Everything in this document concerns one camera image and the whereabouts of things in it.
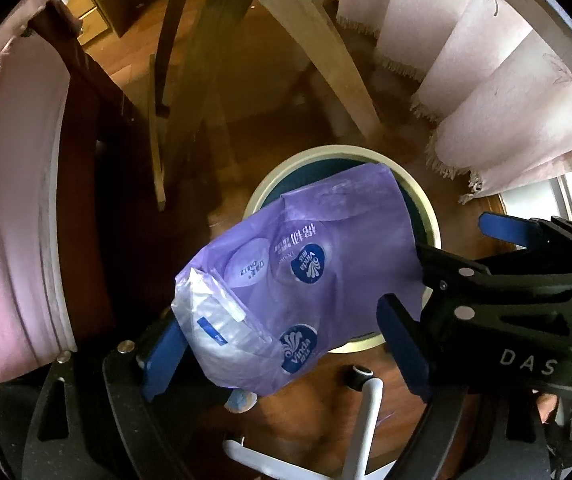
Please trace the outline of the person's right hand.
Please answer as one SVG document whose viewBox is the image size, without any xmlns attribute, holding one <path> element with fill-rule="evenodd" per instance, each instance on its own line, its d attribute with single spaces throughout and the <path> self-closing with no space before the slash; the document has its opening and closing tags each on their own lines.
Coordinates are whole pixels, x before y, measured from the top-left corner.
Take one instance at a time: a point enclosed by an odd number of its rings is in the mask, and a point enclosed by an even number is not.
<svg viewBox="0 0 572 480">
<path fill-rule="evenodd" d="M 541 393 L 540 396 L 536 398 L 536 407 L 538 408 L 538 413 L 542 424 L 550 418 L 557 408 L 558 396 L 553 393 Z"/>
</svg>

